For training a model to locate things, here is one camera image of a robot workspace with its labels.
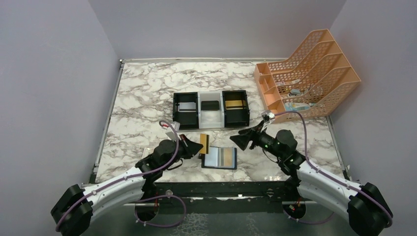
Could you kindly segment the gold VIP card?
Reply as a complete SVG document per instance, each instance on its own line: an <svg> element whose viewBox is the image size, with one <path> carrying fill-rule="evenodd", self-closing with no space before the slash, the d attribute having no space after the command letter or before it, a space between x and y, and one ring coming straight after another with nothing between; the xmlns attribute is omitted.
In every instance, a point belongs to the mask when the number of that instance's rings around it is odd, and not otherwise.
<svg viewBox="0 0 417 236"><path fill-rule="evenodd" d="M209 152L209 135L208 134L200 134L200 144L203 146L200 150L201 155L208 154Z"/></svg>

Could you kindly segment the black leather card holder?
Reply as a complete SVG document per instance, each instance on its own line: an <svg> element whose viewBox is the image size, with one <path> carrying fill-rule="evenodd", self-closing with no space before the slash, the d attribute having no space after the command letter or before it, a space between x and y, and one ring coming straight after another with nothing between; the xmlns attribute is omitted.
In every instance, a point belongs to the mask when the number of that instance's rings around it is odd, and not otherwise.
<svg viewBox="0 0 417 236"><path fill-rule="evenodd" d="M208 147L208 153L200 154L201 167L206 169L237 169L236 147Z"/></svg>

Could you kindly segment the black white three-compartment tray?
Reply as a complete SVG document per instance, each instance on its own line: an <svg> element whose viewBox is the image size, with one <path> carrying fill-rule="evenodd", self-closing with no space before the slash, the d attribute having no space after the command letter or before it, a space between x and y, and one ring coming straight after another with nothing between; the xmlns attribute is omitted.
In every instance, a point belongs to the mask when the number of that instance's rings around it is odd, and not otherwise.
<svg viewBox="0 0 417 236"><path fill-rule="evenodd" d="M176 92L173 121L180 130L221 129L249 125L250 109L245 90Z"/></svg>

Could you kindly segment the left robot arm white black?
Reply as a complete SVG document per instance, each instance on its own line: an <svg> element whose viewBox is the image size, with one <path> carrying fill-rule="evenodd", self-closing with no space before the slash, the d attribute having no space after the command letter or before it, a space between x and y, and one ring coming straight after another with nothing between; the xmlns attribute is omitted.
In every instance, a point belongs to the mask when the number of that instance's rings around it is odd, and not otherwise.
<svg viewBox="0 0 417 236"><path fill-rule="evenodd" d="M157 200L155 181L172 165L199 154L204 146L181 134L177 140L165 139L134 167L99 184L67 188L51 210L56 232L80 236L94 220L108 211L132 202Z"/></svg>

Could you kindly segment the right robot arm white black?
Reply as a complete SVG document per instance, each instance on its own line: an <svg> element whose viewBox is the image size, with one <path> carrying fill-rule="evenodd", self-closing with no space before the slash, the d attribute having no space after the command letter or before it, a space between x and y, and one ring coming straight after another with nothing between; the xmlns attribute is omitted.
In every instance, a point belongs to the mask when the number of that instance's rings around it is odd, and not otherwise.
<svg viewBox="0 0 417 236"><path fill-rule="evenodd" d="M260 147L276 157L289 177L285 185L290 191L343 217L359 236L377 236L392 225L393 214L375 185L361 185L320 168L296 150L298 143L291 131L279 130L272 137L262 126L241 130L230 140L241 150Z"/></svg>

